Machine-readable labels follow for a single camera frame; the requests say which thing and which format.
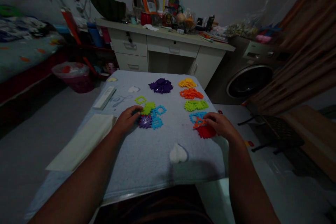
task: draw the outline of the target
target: white box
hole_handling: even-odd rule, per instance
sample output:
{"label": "white box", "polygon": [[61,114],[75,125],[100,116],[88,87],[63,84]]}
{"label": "white box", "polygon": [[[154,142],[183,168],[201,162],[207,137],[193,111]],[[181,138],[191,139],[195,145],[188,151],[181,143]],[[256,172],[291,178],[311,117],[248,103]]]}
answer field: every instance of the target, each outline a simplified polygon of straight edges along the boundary
{"label": "white box", "polygon": [[97,101],[97,103],[93,106],[93,108],[103,110],[115,91],[115,87],[109,87],[101,96],[101,98]]}

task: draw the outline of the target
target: hand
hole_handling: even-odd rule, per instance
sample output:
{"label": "hand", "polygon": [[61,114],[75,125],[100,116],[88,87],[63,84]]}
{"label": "hand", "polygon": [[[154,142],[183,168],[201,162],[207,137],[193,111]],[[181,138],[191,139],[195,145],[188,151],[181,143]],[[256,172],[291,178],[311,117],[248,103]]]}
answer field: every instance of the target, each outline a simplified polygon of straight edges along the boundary
{"label": "hand", "polygon": [[124,112],[121,113],[111,131],[120,137],[123,136],[127,131],[129,131],[132,128],[136,119],[140,115],[140,112],[137,112],[134,115],[132,115],[133,111],[136,110],[141,111],[143,109],[144,109],[143,107],[136,105],[127,108]]}
{"label": "hand", "polygon": [[236,141],[237,139],[242,140],[241,135],[226,118],[226,116],[210,112],[206,114],[203,118],[210,126],[212,126],[216,130],[218,135],[225,137],[229,142]]}

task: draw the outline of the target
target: plastic bag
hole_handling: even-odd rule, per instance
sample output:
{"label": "plastic bag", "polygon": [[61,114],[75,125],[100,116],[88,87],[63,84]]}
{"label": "plastic bag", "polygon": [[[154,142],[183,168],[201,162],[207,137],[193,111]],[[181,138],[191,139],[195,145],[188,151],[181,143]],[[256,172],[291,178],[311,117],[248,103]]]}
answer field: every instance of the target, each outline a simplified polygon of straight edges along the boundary
{"label": "plastic bag", "polygon": [[254,39],[262,25],[265,12],[267,9],[268,0],[266,0],[264,7],[253,13],[246,14],[242,22],[232,23],[227,27],[227,37],[244,37],[246,39]]}
{"label": "plastic bag", "polygon": [[51,69],[52,73],[58,78],[73,78],[88,75],[90,68],[78,62],[64,62]]}

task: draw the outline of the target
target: red cup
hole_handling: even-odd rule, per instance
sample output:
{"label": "red cup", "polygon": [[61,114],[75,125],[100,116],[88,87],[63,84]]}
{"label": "red cup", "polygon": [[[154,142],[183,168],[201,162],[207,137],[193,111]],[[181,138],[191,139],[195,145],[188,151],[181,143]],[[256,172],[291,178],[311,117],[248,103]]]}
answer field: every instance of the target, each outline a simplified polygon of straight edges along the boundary
{"label": "red cup", "polygon": [[152,24],[152,18],[151,18],[151,15],[149,13],[146,13],[146,12],[141,12],[141,18],[140,18],[140,21],[141,21],[141,25],[151,25]]}

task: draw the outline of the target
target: drawer handle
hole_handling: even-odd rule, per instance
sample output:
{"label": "drawer handle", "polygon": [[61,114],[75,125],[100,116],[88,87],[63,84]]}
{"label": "drawer handle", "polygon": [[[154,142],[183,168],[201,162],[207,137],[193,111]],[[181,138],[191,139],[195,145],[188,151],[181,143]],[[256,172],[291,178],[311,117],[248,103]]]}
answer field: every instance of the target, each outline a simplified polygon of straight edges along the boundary
{"label": "drawer handle", "polygon": [[173,47],[173,46],[169,46],[169,51],[171,53],[175,53],[175,54],[179,54],[180,53],[180,49],[178,47]]}
{"label": "drawer handle", "polygon": [[129,69],[139,70],[139,65],[127,64]]}
{"label": "drawer handle", "polygon": [[124,46],[126,49],[130,49],[130,50],[136,50],[137,49],[137,45],[133,44],[133,43],[124,43]]}

